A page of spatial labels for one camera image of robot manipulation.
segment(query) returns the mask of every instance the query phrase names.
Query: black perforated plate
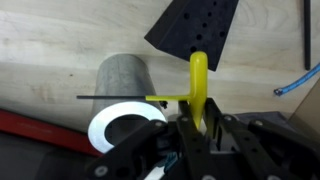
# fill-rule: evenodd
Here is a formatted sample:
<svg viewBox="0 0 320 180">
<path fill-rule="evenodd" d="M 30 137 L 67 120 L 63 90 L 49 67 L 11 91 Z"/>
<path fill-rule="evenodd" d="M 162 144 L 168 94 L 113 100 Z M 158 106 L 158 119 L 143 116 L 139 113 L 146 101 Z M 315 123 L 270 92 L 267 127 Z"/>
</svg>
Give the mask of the black perforated plate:
<svg viewBox="0 0 320 180">
<path fill-rule="evenodd" d="M 145 39 L 155 48 L 189 61 L 191 53 L 208 54 L 217 69 L 238 0 L 173 0 Z"/>
</svg>

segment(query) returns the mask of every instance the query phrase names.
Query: wooden surface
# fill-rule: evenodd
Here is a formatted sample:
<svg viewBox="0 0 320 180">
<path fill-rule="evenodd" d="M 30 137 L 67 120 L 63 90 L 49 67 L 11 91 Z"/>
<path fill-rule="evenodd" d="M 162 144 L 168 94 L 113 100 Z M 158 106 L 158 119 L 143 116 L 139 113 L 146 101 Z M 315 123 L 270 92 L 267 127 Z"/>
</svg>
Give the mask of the wooden surface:
<svg viewBox="0 0 320 180">
<path fill-rule="evenodd" d="M 144 35 L 170 0 L 1 0 L 0 107 L 86 131 L 99 65 L 117 53 L 149 66 L 158 94 L 188 90 L 188 66 Z M 303 68 L 301 0 L 240 0 L 209 95 L 228 113 L 294 112 L 319 75 L 275 97 Z M 320 59 L 320 1 L 312 1 L 312 65 Z M 166 115 L 177 106 L 169 104 Z"/>
</svg>

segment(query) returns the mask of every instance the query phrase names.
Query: blue tube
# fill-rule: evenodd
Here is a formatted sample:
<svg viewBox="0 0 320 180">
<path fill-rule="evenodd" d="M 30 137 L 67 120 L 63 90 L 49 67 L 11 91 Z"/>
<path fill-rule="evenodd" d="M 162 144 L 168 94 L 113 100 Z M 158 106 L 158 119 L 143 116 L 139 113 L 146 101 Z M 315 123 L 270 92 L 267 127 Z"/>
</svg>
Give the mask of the blue tube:
<svg viewBox="0 0 320 180">
<path fill-rule="evenodd" d="M 290 84 L 286 87 L 275 89 L 273 92 L 277 96 L 284 95 L 284 94 L 294 90 L 295 88 L 299 87 L 301 84 L 305 83 L 306 81 L 308 81 L 310 78 L 312 78 L 314 75 L 316 75 L 319 71 L 320 71 L 320 63 L 318 65 L 316 65 L 313 69 L 311 69 L 307 74 L 305 74 L 300 79 L 293 82 L 292 84 Z"/>
</svg>

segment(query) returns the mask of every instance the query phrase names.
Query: red bar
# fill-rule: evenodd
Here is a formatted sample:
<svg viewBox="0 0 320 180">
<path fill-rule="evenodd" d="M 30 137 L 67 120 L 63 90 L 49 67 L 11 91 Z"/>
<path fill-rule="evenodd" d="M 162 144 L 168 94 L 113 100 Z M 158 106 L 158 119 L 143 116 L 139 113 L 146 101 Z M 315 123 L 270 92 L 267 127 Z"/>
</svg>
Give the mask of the red bar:
<svg viewBox="0 0 320 180">
<path fill-rule="evenodd" d="M 1 109 L 0 131 L 47 142 L 93 156 L 102 155 L 92 147 L 87 135 Z"/>
</svg>

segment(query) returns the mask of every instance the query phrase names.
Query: black rod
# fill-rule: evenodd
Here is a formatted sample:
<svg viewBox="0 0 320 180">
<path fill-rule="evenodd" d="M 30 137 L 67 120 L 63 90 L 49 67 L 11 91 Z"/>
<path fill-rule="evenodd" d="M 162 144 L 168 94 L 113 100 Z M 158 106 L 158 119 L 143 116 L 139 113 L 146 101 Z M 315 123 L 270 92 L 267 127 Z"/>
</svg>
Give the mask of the black rod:
<svg viewBox="0 0 320 180">
<path fill-rule="evenodd" d="M 79 95 L 77 99 L 146 99 L 145 96 L 86 96 Z"/>
<path fill-rule="evenodd" d="M 304 0 L 304 67 L 311 69 L 311 25 L 310 25 L 310 0 Z"/>
</svg>

